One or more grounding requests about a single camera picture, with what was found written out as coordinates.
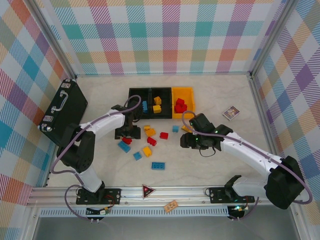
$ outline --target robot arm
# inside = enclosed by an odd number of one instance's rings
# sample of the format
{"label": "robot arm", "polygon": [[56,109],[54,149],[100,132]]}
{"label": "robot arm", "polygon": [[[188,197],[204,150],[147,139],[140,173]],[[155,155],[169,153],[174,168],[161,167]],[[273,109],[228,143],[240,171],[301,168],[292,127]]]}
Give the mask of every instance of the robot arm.
{"label": "robot arm", "polygon": [[82,187],[92,195],[97,202],[100,202],[104,196],[105,184],[97,176],[92,166],[95,142],[113,130],[115,130],[115,138],[140,138],[140,128],[133,125],[133,121],[141,115],[142,108],[138,106],[133,111],[127,111],[122,114],[122,112],[136,105],[136,101],[130,101],[128,107],[116,105],[105,115],[94,121],[81,125],[70,124],[65,129],[61,146],[59,146],[56,155],[59,156],[70,144],[72,139],[74,139],[80,131],[85,130],[76,140],[77,144],[73,143],[61,157],[61,161],[73,170],[76,177],[82,183]]}
{"label": "robot arm", "polygon": [[225,185],[225,194],[231,200],[236,196],[262,197],[268,198],[278,208],[287,209],[304,190],[303,185],[293,175],[270,160],[273,159],[286,166],[303,181],[298,162],[294,158],[287,156],[283,159],[265,152],[242,139],[227,126],[215,127],[203,113],[190,119],[189,123],[195,131],[211,135],[185,133],[180,139],[181,147],[202,150],[214,148],[227,152],[241,159],[261,174],[262,177],[259,179],[236,175],[228,181]]}

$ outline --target small card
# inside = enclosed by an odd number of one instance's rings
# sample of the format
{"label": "small card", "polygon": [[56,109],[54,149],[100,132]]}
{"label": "small card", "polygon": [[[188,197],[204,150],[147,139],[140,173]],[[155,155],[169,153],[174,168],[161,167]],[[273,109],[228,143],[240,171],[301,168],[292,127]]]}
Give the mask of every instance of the small card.
{"label": "small card", "polygon": [[176,202],[176,200],[168,203],[167,205],[164,206],[164,210],[166,213],[171,212],[173,209],[178,207],[178,203]]}
{"label": "small card", "polygon": [[229,107],[224,113],[222,113],[223,116],[225,116],[229,121],[234,119],[236,116],[238,116],[240,111],[236,109],[234,106]]}

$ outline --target plaid wall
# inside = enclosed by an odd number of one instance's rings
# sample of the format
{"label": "plaid wall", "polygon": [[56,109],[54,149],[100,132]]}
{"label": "plaid wall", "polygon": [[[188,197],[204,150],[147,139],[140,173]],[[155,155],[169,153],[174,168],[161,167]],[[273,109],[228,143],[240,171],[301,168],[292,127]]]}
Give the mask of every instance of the plaid wall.
{"label": "plaid wall", "polygon": [[0,240],[17,238],[54,144],[37,129],[66,73],[22,0],[0,0]]}
{"label": "plaid wall", "polygon": [[50,0],[52,11],[37,2],[78,73],[144,74],[247,72],[280,1]]}
{"label": "plaid wall", "polygon": [[262,51],[262,49],[264,49],[264,47],[265,47],[265,45],[266,45],[266,43],[267,43],[267,41],[269,39],[270,33],[275,28],[276,22],[278,21],[279,17],[281,16],[281,13],[282,13],[287,1],[288,0],[281,0],[281,3],[278,6],[278,9],[277,9],[276,13],[274,14],[274,16],[272,18],[272,21],[271,21],[267,31],[265,32],[265,34],[264,34],[264,36],[262,38],[262,41],[260,42],[258,50],[255,52],[253,61],[251,62],[251,65],[250,65],[250,68],[249,68],[250,72],[253,70],[258,58],[260,57],[261,51]]}
{"label": "plaid wall", "polygon": [[300,0],[256,76],[282,156],[299,160],[314,202],[306,206],[320,234],[320,1]]}

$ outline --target suitcase handle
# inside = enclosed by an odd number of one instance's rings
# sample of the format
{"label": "suitcase handle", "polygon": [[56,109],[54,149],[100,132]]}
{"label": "suitcase handle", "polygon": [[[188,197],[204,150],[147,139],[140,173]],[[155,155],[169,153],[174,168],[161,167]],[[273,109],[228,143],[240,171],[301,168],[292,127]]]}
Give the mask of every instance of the suitcase handle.
{"label": "suitcase handle", "polygon": [[63,95],[65,95],[66,97],[63,99],[63,101],[62,101],[62,103],[61,103],[61,106],[60,106],[59,108],[57,108],[56,106],[53,106],[53,107],[51,108],[51,113],[52,113],[52,114],[54,113],[54,111],[56,111],[56,112],[61,111],[62,108],[64,107],[64,105],[66,104],[66,101],[67,101],[69,95],[68,95],[68,93],[66,93],[64,90],[62,90],[62,91],[60,92],[60,98],[62,98]]}

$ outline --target yellow plastic bin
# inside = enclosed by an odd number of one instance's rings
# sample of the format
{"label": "yellow plastic bin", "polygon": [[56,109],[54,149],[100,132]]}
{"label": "yellow plastic bin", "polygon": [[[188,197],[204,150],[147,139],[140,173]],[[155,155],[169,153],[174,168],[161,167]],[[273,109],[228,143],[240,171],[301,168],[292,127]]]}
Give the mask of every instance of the yellow plastic bin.
{"label": "yellow plastic bin", "polygon": [[[192,87],[172,87],[172,118],[173,119],[181,119],[182,113],[175,113],[175,105],[177,99],[183,99],[184,103],[187,105],[187,110],[196,112],[196,104],[194,99],[194,90]],[[184,115],[185,119],[193,118],[192,113],[186,113]]]}

